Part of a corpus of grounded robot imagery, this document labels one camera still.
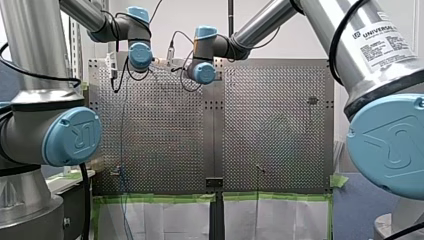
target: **perforated metal panel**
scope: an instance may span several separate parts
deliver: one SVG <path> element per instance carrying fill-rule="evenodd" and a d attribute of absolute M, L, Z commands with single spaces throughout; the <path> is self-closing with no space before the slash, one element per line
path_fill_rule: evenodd
<path fill-rule="evenodd" d="M 128 95 L 125 73 L 120 93 L 115 94 L 104 63 L 93 62 L 94 66 L 98 69 L 91 71 L 91 78 L 97 79 L 98 89 L 93 89 L 97 96 L 90 101 L 97 100 L 103 124 L 103 167 L 95 178 L 95 193 L 204 192 L 202 90 L 185 92 L 178 77 L 154 69 L 143 81 L 129 80 Z M 120 126 L 126 96 L 121 160 Z M 119 166 L 124 167 L 124 176 L 117 175 Z"/>
<path fill-rule="evenodd" d="M 222 65 L 223 81 L 195 93 L 182 90 L 178 76 L 160 69 L 141 82 L 130 80 L 121 162 L 127 76 L 115 94 L 105 64 L 90 63 L 90 101 L 104 128 L 95 194 L 205 192 L 207 177 L 223 177 L 224 191 L 329 188 L 333 80 L 326 61 Z M 124 184 L 115 176 L 121 165 Z"/>
<path fill-rule="evenodd" d="M 333 81 L 323 60 L 225 67 L 225 191 L 325 192 Z"/>

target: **cable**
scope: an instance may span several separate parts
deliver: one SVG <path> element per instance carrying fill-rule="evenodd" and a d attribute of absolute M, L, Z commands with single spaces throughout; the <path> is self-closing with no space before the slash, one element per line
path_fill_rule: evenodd
<path fill-rule="evenodd" d="M 404 230 L 402 230 L 402 231 L 400 231 L 398 233 L 395 233 L 392 236 L 385 238 L 384 240 L 395 240 L 395 239 L 399 239 L 399 238 L 401 238 L 403 236 L 406 236 L 406 235 L 408 235 L 410 233 L 416 232 L 416 231 L 418 231 L 420 229 L 424 229 L 424 222 L 418 223 L 418 224 L 416 224 L 416 225 L 414 225 L 412 227 L 409 227 L 409 228 L 404 229 Z"/>
<path fill-rule="evenodd" d="M 119 41 L 121 39 L 119 33 L 121 32 L 121 28 L 119 27 L 118 22 L 116 21 L 115 17 L 112 15 L 112 13 L 102 10 L 103 13 L 106 13 L 107 15 L 109 15 L 109 17 L 112 20 L 113 25 L 115 26 L 115 29 L 112 28 L 112 35 L 113 37 L 116 39 L 116 45 L 115 45 L 115 51 L 119 52 Z"/>
<path fill-rule="evenodd" d="M 339 42 L 342 37 L 342 34 L 347 24 L 349 23 L 350 18 L 353 16 L 353 14 L 355 14 L 358 11 L 359 8 L 361 8 L 368 1 L 369 0 L 358 0 L 355 4 L 352 5 L 352 7 L 347 11 L 346 15 L 343 17 L 336 31 L 334 32 L 333 40 L 331 41 L 330 52 L 328 54 L 329 63 L 330 63 L 330 71 L 331 71 L 331 75 L 333 75 L 333 78 L 342 86 L 343 86 L 343 83 L 337 71 L 337 62 L 336 62 L 337 48 L 339 46 Z"/>
<path fill-rule="evenodd" d="M 129 75 L 129 76 L 130 76 L 130 78 L 131 78 L 132 80 L 134 80 L 134 81 L 141 82 L 141 81 L 143 81 L 144 79 L 146 79 L 146 78 L 147 78 L 147 76 L 149 76 L 150 69 L 147 69 L 146 74 L 144 74 L 144 76 L 143 76 L 143 77 L 141 77 L 141 78 L 135 78 L 135 77 L 132 75 L 131 71 L 130 71 L 130 67 L 129 67 L 129 64 L 128 64 L 128 57 L 127 57 L 127 59 L 125 60 L 124 67 L 125 67 L 125 66 L 126 66 L 126 68 L 127 68 L 128 75 Z"/>
<path fill-rule="evenodd" d="M 188 54 L 188 56 L 187 56 L 187 58 L 186 58 L 186 60 L 184 61 L 184 64 L 183 64 L 183 66 L 182 66 L 182 68 L 184 68 L 184 66 L 187 64 L 187 61 L 188 61 L 188 59 L 190 58 L 190 55 L 193 53 L 193 50 L 190 52 L 190 54 Z M 181 86 L 182 86 L 182 88 L 185 90 L 185 91 L 187 91 L 187 92 L 197 92 L 197 90 L 199 90 L 201 87 L 202 87 L 202 84 L 199 84 L 196 88 L 194 88 L 194 89 L 188 89 L 185 85 L 184 85 L 184 82 L 183 82 L 183 73 L 184 73 L 184 70 L 181 70 L 181 72 L 180 72 L 180 82 L 181 82 Z"/>
<path fill-rule="evenodd" d="M 12 111 L 12 106 L 7 105 L 5 107 L 0 108 L 0 115 L 9 113 L 10 111 Z"/>
<path fill-rule="evenodd" d="M 162 3 L 162 1 L 163 1 L 163 0 L 160 0 L 160 1 L 158 2 L 158 4 L 156 5 L 155 11 L 153 12 L 153 15 L 152 15 L 152 18 L 150 19 L 150 24 L 153 22 L 153 19 L 155 18 L 156 13 L 157 13 L 157 11 L 158 11 L 158 9 L 159 9 L 159 6 L 160 6 L 160 4 Z"/>
<path fill-rule="evenodd" d="M 277 28 L 277 30 L 275 31 L 275 34 L 274 34 L 274 36 L 268 41 L 268 42 L 266 42 L 265 44 L 262 44 L 262 45 L 260 45 L 260 46 L 257 46 L 257 47 L 248 47 L 248 46 L 244 46 L 244 45 L 241 45 L 240 43 L 238 43 L 237 42 L 237 40 L 235 39 L 235 38 L 231 38 L 231 40 L 238 46 L 238 47 L 240 47 L 240 48 L 243 48 L 243 49 L 245 49 L 245 50 L 253 50 L 253 49 L 259 49 L 259 48 L 263 48 L 263 47 L 266 47 L 268 44 L 270 44 L 272 41 L 274 41 L 274 39 L 277 37 L 277 35 L 278 35 L 278 33 L 280 32 L 280 28 L 281 27 L 278 27 Z"/>
<path fill-rule="evenodd" d="M 38 73 L 32 73 L 29 72 L 25 69 L 22 69 L 16 65 L 14 65 L 13 63 L 10 63 L 9 61 L 6 61 L 3 58 L 3 52 L 4 50 L 6 50 L 6 48 L 9 46 L 8 43 L 5 43 L 1 48 L 0 48 L 0 62 L 3 63 L 4 65 L 6 65 L 6 67 L 11 68 L 13 70 L 15 70 L 18 73 L 27 75 L 27 76 L 31 76 L 31 77 L 35 77 L 35 78 L 40 78 L 43 80 L 52 80 L 52 81 L 59 81 L 59 82 L 76 82 L 73 87 L 76 88 L 79 85 L 81 85 L 81 80 L 77 79 L 77 78 L 61 78 L 61 77 L 51 77 L 51 76 L 47 76 L 47 75 L 42 75 L 42 74 L 38 74 Z"/>
<path fill-rule="evenodd" d="M 118 17 L 119 15 L 129 17 L 129 18 L 131 18 L 132 20 L 134 20 L 134 21 L 138 22 L 138 23 L 139 23 L 140 25 L 142 25 L 142 26 L 143 26 L 143 28 L 144 28 L 144 29 L 146 29 L 146 31 L 149 33 L 149 37 L 150 37 L 150 38 L 152 37 L 152 32 L 150 31 L 149 26 L 148 26 L 145 22 L 143 22 L 141 19 L 136 18 L 136 17 L 132 16 L 131 14 L 128 14 L 128 13 L 121 13 L 121 12 L 119 12 L 119 13 L 115 14 L 115 17 Z"/>
<path fill-rule="evenodd" d="M 121 124 L 120 124 L 120 190 L 121 193 L 125 195 L 125 200 L 123 199 L 122 195 L 120 198 L 121 201 L 121 210 L 123 213 L 123 218 L 124 218 L 124 230 L 125 230 L 125 235 L 127 237 L 127 239 L 131 239 L 133 240 L 133 234 L 132 234 L 132 230 L 131 227 L 128 224 L 128 219 L 127 219 L 127 203 L 128 203 L 128 192 L 129 192 L 129 188 L 128 188 L 128 184 L 127 184 L 127 180 L 125 177 L 125 166 L 124 166 L 124 144 L 123 144 L 123 135 L 124 135 L 124 121 L 125 121 L 125 113 L 126 113 L 126 109 L 127 109 L 127 104 L 128 104 L 128 81 L 129 77 L 127 77 L 126 79 L 126 83 L 125 83 L 125 97 L 124 97 L 124 102 L 122 105 L 122 113 L 121 113 Z"/>
<path fill-rule="evenodd" d="M 234 62 L 236 62 L 236 58 L 237 58 L 237 52 L 236 52 L 236 50 L 234 49 L 234 46 L 233 46 L 233 44 L 231 44 L 231 41 L 230 41 L 230 39 L 228 38 L 228 37 L 226 37 L 226 36 L 224 36 L 224 35 L 221 35 L 221 34 L 218 34 L 218 36 L 220 36 L 220 37 L 222 37 L 222 38 L 224 38 L 225 39 L 225 41 L 227 42 L 227 46 L 231 49 L 231 52 L 233 52 L 233 57 L 234 57 L 234 59 L 227 59 L 230 63 L 234 63 Z"/>
<path fill-rule="evenodd" d="M 84 228 L 81 235 L 81 240 L 89 240 L 90 221 L 91 221 L 91 199 L 90 199 L 90 180 L 88 179 L 87 167 L 85 163 L 79 165 L 82 175 L 82 183 L 84 186 Z"/>
<path fill-rule="evenodd" d="M 297 5 L 297 3 L 295 2 L 295 0 L 290 0 L 290 3 L 292 4 L 294 10 L 296 10 L 298 13 L 305 15 L 305 13 L 303 12 L 303 10 L 299 7 L 299 5 Z"/>
<path fill-rule="evenodd" d="M 172 39 L 171 39 L 172 44 L 174 43 L 174 39 L 175 39 L 175 36 L 177 35 L 177 33 L 179 33 L 179 34 L 183 35 L 185 38 L 187 38 L 187 40 L 189 40 L 191 42 L 191 44 L 194 44 L 193 40 L 191 40 L 191 38 L 182 31 L 175 31 L 174 32 L 174 35 L 172 35 Z"/>

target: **blue cap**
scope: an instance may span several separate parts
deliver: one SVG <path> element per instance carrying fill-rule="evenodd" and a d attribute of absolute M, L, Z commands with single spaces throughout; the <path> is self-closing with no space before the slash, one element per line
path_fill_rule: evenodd
<path fill-rule="evenodd" d="M 203 62 L 194 67 L 194 80 L 201 84 L 209 84 L 215 80 L 215 68 L 212 64 Z"/>
<path fill-rule="evenodd" d="M 399 94 L 363 107 L 347 136 L 358 170 L 380 188 L 424 200 L 424 95 Z"/>
<path fill-rule="evenodd" d="M 76 166 L 89 160 L 101 136 L 99 116 L 86 107 L 70 109 L 50 126 L 43 141 L 44 161 L 55 167 Z"/>
<path fill-rule="evenodd" d="M 136 17 L 146 23 L 149 23 L 149 12 L 141 7 L 132 6 L 127 8 L 128 14 L 130 14 L 133 17 Z"/>
<path fill-rule="evenodd" d="M 128 52 L 131 65 L 137 69 L 146 69 L 152 63 L 153 53 L 145 43 L 134 43 Z"/>
<path fill-rule="evenodd" d="M 215 27 L 199 26 L 196 28 L 195 38 L 201 40 L 201 39 L 215 37 L 217 34 L 218 34 L 218 30 Z"/>

